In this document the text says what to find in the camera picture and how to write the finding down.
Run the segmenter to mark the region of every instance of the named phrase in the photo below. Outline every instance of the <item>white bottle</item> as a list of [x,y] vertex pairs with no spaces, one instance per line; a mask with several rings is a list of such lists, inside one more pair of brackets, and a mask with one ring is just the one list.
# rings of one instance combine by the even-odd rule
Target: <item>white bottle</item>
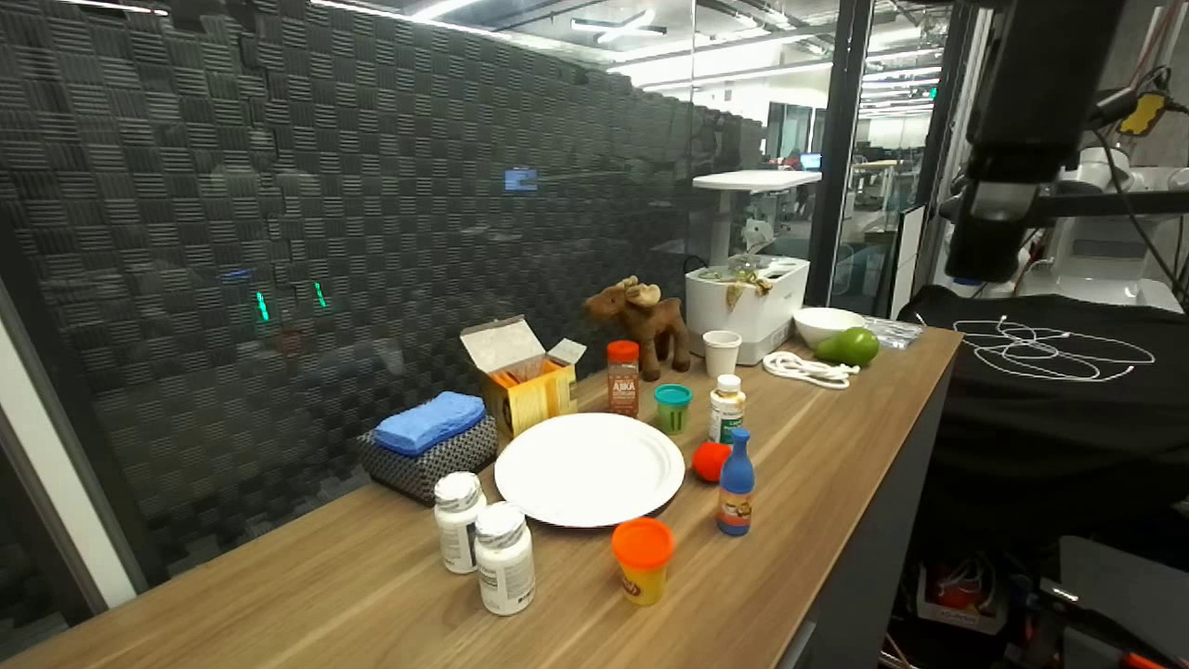
[[478,596],[490,612],[520,612],[536,596],[532,535],[522,514],[494,501],[475,519]]
[[441,535],[441,560],[449,573],[475,573],[475,519],[485,504],[478,477],[449,472],[433,482],[433,519]]
[[738,374],[716,374],[709,391],[709,437],[726,442],[726,428],[743,423],[743,378]]

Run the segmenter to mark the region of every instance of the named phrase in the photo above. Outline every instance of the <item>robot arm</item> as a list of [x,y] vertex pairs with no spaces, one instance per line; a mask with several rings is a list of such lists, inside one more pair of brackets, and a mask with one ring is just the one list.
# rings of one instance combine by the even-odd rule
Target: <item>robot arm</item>
[[1077,164],[1080,133],[1133,114],[1153,83],[1165,83],[1184,0],[1163,0],[1126,84],[1101,94],[1105,34],[1126,0],[998,0],[968,112],[965,189],[953,209],[948,275],[1002,283],[1015,275],[1036,192]]

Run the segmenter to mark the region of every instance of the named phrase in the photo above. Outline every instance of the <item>green object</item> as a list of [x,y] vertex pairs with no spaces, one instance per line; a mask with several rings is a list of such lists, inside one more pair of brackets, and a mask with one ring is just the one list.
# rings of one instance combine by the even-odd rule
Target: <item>green object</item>
[[318,313],[329,309],[324,283],[311,283],[311,300],[318,304]]
[[869,328],[852,328],[815,347],[817,361],[865,369],[879,352],[879,337]]
[[261,322],[267,322],[267,319],[271,319],[271,309],[267,309],[262,288],[257,288],[257,316],[261,316]]
[[690,409],[690,391],[688,387],[656,387],[656,430],[676,436],[682,430],[682,413]]

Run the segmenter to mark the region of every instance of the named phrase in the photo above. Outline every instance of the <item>yellow box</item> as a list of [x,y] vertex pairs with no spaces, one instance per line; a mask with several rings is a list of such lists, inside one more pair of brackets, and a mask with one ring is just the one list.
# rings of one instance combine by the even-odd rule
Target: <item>yellow box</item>
[[561,337],[547,352],[522,316],[469,328],[460,330],[460,347],[485,374],[483,397],[504,436],[571,413],[571,378],[583,347]]

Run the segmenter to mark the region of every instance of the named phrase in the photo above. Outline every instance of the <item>blue sponge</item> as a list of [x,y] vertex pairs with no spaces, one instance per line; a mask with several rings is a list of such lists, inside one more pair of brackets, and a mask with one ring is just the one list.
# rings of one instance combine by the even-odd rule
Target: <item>blue sponge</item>
[[478,421],[483,421],[483,397],[441,391],[422,404],[387,417],[374,428],[374,442],[401,456],[420,456],[437,442],[464,436]]

